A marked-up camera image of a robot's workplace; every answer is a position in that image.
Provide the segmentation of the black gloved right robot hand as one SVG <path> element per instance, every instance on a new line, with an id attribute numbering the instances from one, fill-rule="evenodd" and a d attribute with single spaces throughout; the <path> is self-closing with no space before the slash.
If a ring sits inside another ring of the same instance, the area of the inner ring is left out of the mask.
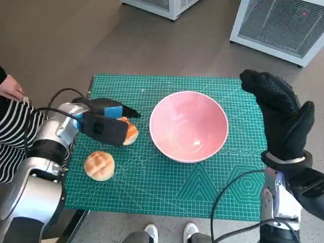
<path id="1" fill-rule="evenodd" d="M 262 111 L 268 152 L 282 161 L 302 158 L 314 124 L 314 103 L 300 105 L 293 88 L 268 72 L 246 69 L 240 80 L 242 89 L 255 96 Z"/>

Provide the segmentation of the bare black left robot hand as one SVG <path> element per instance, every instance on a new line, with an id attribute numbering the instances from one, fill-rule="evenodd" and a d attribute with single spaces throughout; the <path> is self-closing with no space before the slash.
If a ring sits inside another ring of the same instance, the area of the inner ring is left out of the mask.
<path id="1" fill-rule="evenodd" d="M 88 101 L 92 113 L 109 118 L 140 118 L 141 114 L 118 101 L 108 98 L 96 98 Z"/>

